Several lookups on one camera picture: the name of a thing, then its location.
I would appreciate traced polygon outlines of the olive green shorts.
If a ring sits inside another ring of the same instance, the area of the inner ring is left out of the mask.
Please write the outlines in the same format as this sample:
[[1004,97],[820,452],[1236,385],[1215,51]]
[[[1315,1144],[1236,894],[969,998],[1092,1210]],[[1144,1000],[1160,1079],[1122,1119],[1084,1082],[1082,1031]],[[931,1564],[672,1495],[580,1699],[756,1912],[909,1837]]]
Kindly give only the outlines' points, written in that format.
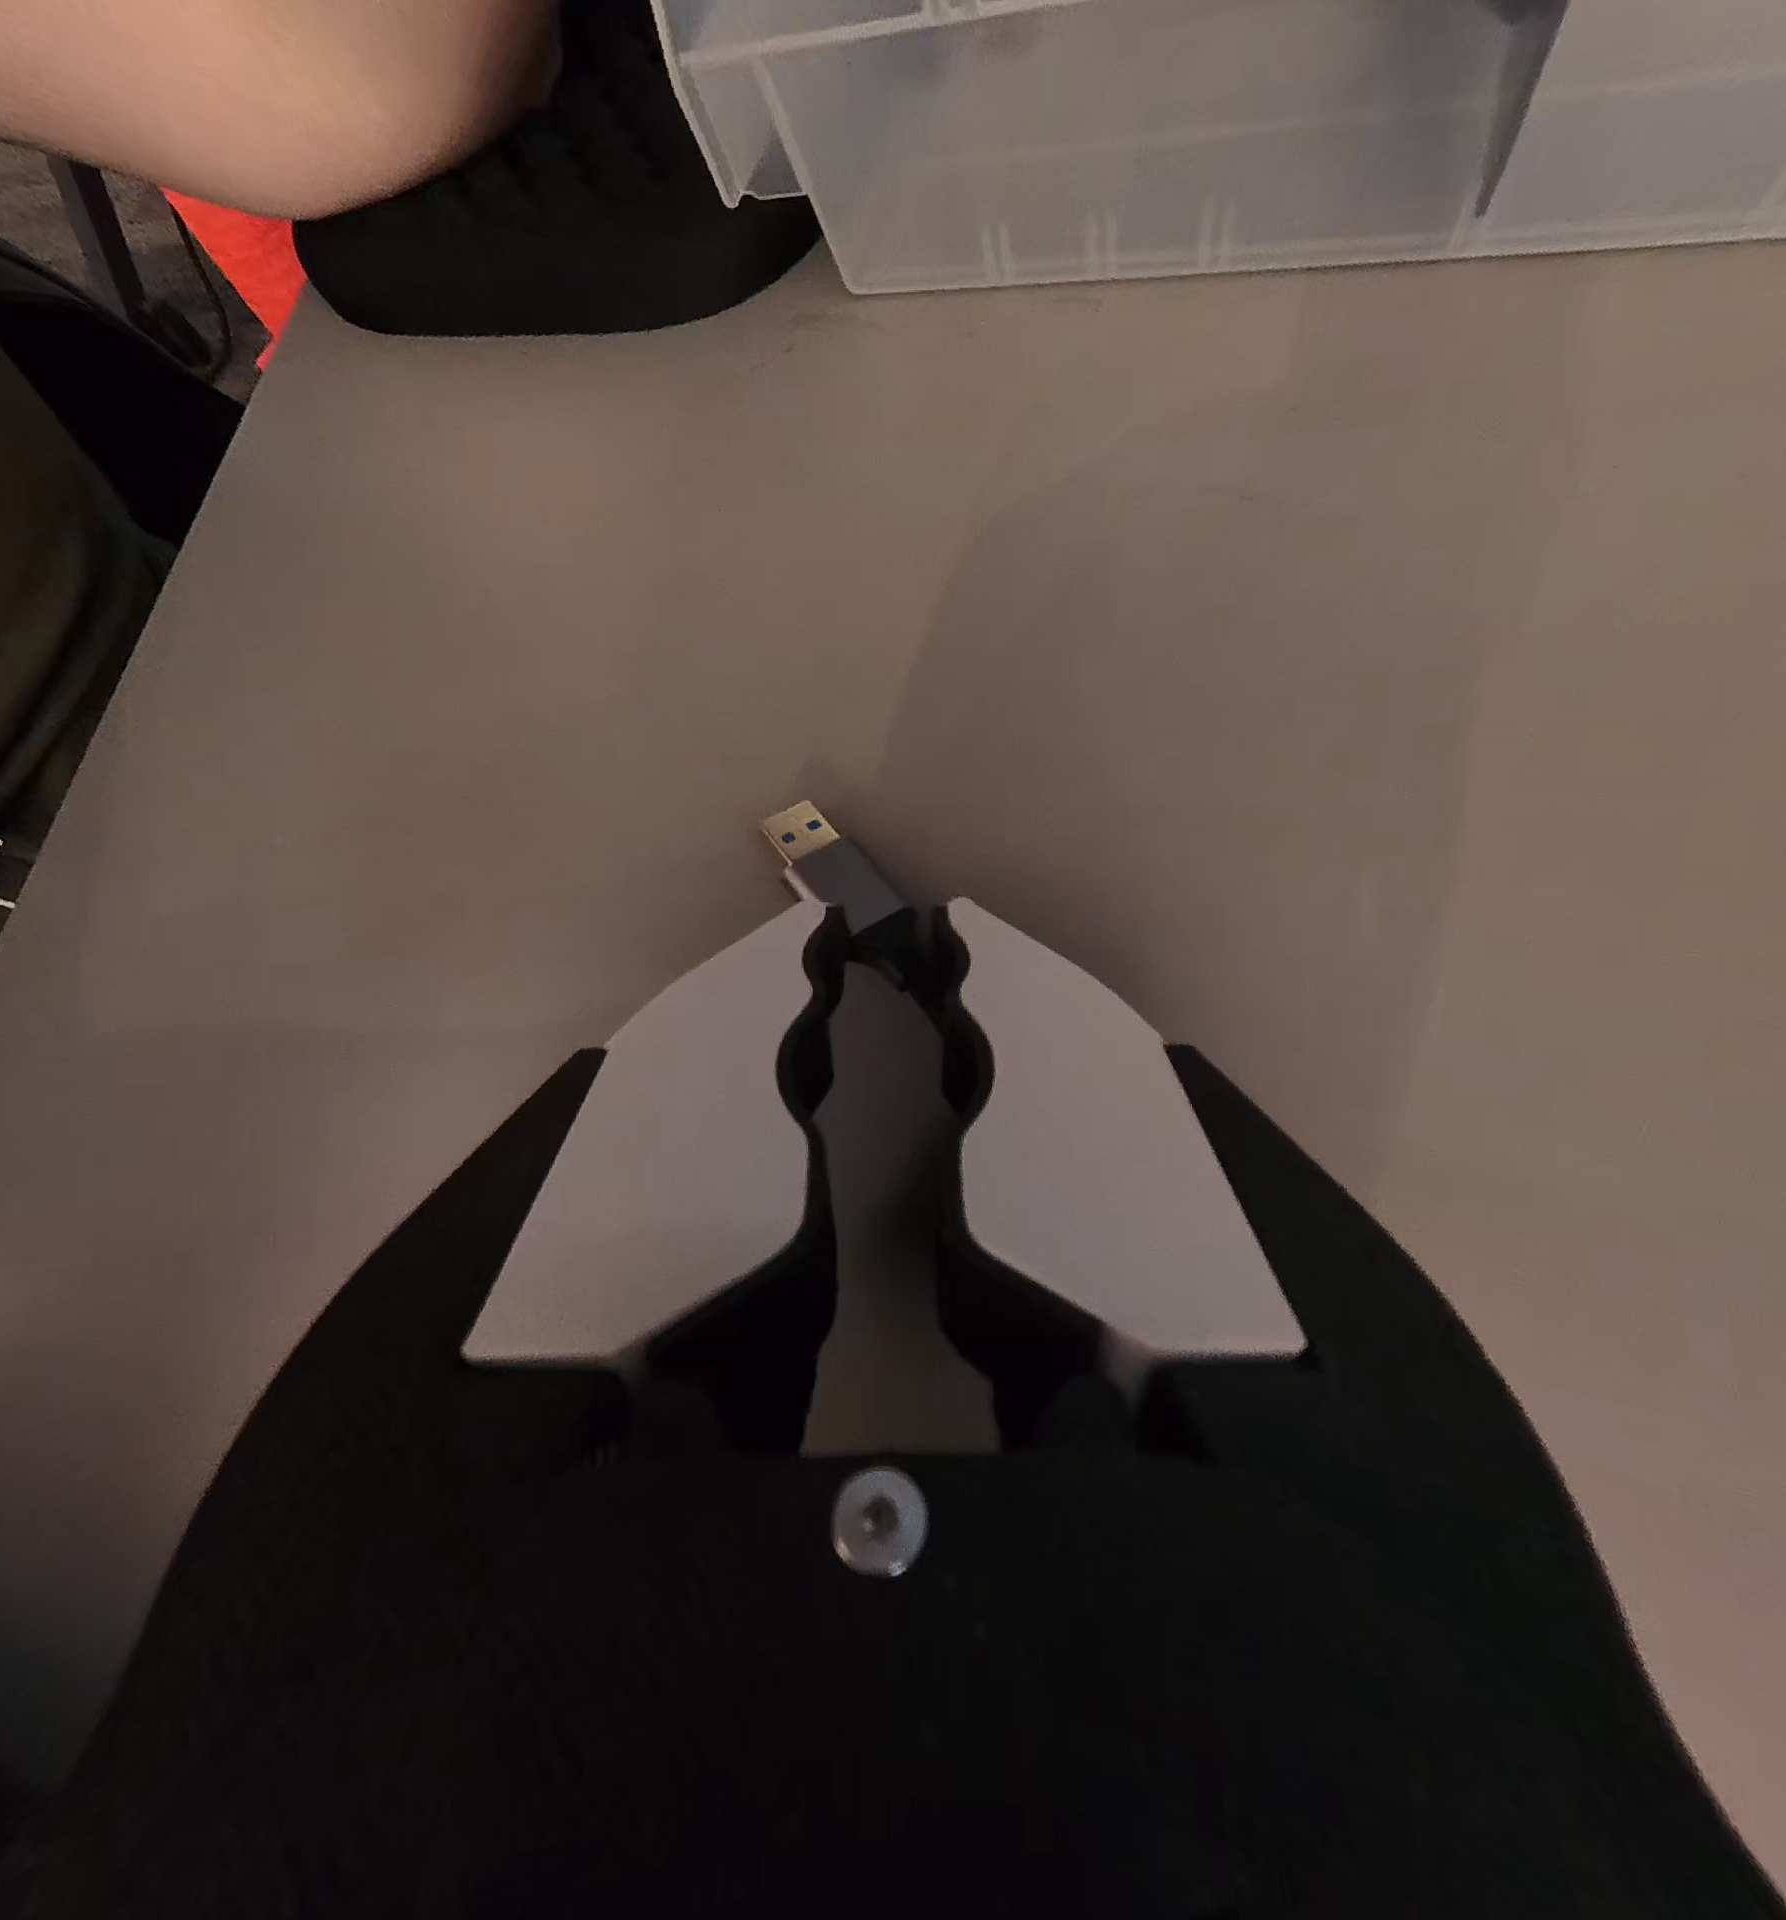
[[242,415],[0,238],[0,931]]

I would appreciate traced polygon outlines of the clear plastic bin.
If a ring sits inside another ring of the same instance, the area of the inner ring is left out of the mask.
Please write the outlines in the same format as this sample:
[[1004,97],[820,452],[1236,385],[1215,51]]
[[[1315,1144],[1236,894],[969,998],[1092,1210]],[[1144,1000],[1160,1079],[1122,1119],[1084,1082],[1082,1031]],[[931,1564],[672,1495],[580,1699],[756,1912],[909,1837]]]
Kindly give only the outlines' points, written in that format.
[[657,2],[728,205],[853,293],[1786,238],[1786,2],[1570,2],[1490,216],[1482,2]]

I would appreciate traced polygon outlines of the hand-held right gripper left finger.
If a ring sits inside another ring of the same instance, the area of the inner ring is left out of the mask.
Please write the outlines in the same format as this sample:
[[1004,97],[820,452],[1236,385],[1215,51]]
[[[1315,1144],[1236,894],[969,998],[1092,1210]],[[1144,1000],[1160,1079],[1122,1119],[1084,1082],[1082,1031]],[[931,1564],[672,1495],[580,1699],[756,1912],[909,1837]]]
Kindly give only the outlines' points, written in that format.
[[779,1089],[825,912],[797,903],[653,996],[593,1086],[462,1341],[479,1364],[615,1360],[783,1250],[810,1146]]

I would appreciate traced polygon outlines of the black office chair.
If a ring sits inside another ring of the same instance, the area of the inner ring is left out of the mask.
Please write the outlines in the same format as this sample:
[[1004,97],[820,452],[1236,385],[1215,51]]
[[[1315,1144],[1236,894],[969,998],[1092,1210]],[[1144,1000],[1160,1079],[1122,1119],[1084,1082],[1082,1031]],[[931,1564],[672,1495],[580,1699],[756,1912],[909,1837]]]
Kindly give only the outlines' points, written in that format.
[[578,338],[727,313],[819,243],[805,200],[724,205],[646,2],[561,6],[546,100],[447,173],[297,222],[311,287],[399,338]]

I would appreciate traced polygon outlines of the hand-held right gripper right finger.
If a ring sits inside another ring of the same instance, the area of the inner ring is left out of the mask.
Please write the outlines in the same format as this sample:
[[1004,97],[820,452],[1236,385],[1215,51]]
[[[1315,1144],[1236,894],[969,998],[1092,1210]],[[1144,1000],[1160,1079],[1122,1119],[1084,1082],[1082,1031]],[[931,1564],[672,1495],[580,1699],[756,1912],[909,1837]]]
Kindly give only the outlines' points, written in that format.
[[974,898],[944,917],[987,1057],[961,1144],[974,1246],[1094,1321],[1124,1369],[1300,1356],[1306,1333],[1163,1035]]

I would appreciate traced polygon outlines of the person's left forearm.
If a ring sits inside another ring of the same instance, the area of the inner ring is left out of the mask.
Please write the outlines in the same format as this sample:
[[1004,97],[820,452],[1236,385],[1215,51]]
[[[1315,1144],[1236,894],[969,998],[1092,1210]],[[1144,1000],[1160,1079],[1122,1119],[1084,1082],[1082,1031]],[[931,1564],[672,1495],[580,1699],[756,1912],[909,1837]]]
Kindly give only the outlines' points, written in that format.
[[544,103],[552,2],[0,2],[0,140],[280,218],[432,178]]

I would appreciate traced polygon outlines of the red fabric item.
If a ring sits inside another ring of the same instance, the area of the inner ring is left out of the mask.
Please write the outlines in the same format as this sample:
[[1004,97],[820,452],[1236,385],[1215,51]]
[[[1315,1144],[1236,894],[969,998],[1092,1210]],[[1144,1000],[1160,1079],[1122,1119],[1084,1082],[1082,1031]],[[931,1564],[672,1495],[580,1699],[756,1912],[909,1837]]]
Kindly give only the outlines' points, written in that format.
[[161,195],[267,331],[267,346],[258,357],[264,369],[307,287],[294,222],[210,204],[173,187],[162,187]]

